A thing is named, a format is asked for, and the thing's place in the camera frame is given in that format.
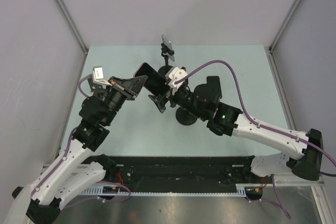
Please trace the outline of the purple phone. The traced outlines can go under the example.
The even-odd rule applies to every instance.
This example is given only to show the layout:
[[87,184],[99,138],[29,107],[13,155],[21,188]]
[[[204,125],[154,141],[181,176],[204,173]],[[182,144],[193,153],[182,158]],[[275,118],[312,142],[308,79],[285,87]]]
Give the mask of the purple phone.
[[134,77],[147,76],[144,87],[154,96],[165,95],[169,91],[166,80],[147,62],[144,62],[134,73]]

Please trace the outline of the black stand holding white phone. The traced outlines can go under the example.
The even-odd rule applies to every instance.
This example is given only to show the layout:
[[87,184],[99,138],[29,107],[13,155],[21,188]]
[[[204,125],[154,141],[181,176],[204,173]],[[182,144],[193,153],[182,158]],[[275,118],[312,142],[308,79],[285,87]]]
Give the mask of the black stand holding white phone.
[[164,58],[165,64],[164,64],[164,66],[159,68],[158,73],[162,76],[165,76],[170,71],[172,66],[169,65],[168,57],[163,57],[163,58]]

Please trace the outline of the black stand holding purple phone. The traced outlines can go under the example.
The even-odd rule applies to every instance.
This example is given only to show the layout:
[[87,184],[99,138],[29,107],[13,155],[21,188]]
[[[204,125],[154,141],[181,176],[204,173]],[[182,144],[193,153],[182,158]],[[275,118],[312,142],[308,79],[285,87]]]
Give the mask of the black stand holding purple phone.
[[175,113],[175,118],[179,124],[184,126],[190,126],[197,121],[197,117],[189,113],[183,108],[178,108]]

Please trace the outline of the white silver phone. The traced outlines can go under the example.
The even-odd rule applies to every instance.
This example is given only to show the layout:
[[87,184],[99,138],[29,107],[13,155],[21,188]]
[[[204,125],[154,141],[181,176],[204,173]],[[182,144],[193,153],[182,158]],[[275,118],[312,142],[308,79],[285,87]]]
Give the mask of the white silver phone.
[[161,56],[168,57],[172,62],[175,61],[175,52],[173,50],[171,41],[165,36],[161,35],[162,43],[161,43]]

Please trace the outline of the rusty base phone stand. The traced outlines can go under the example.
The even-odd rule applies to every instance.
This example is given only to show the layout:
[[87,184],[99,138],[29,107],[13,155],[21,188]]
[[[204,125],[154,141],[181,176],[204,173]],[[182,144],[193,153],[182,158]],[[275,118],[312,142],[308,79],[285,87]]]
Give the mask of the rusty base phone stand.
[[93,78],[88,79],[88,84],[92,93],[92,96],[101,97],[104,94],[104,86],[93,82]]

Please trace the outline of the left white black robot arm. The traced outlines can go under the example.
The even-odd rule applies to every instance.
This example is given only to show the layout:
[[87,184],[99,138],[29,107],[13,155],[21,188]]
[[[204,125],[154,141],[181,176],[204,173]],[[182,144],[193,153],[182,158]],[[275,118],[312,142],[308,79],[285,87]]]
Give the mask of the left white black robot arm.
[[96,157],[83,172],[71,174],[106,139],[107,127],[125,101],[137,98],[147,76],[109,80],[91,77],[104,88],[84,99],[79,112],[81,122],[71,131],[66,149],[34,182],[13,191],[14,202],[5,223],[24,223],[26,218],[33,223],[53,223],[83,190],[115,178],[116,163],[106,155]]

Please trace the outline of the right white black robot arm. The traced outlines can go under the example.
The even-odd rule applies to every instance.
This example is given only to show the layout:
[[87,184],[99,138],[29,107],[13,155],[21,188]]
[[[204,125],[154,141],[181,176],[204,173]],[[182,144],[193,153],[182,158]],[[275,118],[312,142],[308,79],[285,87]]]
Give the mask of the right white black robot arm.
[[279,151],[278,154],[248,158],[242,169],[245,181],[254,183],[260,177],[283,173],[293,173],[310,181],[319,179],[322,154],[313,146],[321,146],[321,132],[286,130],[249,119],[241,109],[220,101],[222,91],[218,76],[207,77],[206,83],[197,85],[193,91],[184,82],[173,92],[162,77],[148,80],[145,87],[160,112],[164,112],[166,103],[170,102],[171,106],[179,106],[192,122],[206,121],[207,128],[216,135],[247,138]]

